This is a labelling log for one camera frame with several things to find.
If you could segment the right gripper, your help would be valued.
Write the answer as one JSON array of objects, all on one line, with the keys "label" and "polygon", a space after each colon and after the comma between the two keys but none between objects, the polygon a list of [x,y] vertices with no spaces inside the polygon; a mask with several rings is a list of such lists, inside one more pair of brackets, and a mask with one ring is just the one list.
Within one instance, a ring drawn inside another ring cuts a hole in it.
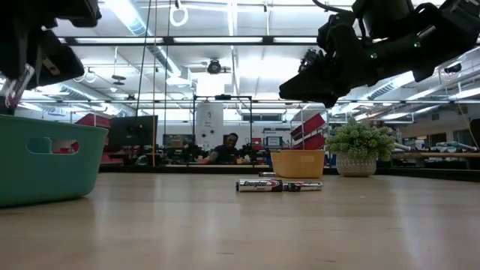
[{"label": "right gripper", "polygon": [[355,19],[350,11],[329,16],[318,29],[318,45],[325,55],[303,58],[298,73],[279,86],[280,98],[332,108],[350,89],[379,81],[371,51],[353,29]]}]

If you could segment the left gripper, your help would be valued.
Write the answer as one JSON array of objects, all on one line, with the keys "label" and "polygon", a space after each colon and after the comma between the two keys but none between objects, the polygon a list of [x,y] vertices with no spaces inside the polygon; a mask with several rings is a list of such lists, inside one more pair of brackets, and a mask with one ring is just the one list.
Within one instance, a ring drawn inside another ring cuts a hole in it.
[{"label": "left gripper", "polygon": [[[18,79],[26,71],[26,65],[34,68],[34,75],[27,89],[62,83],[81,77],[84,66],[74,51],[60,42],[53,31],[39,30],[21,35],[1,35],[1,73],[8,79]],[[14,109],[15,99],[1,96],[2,109]]]}]

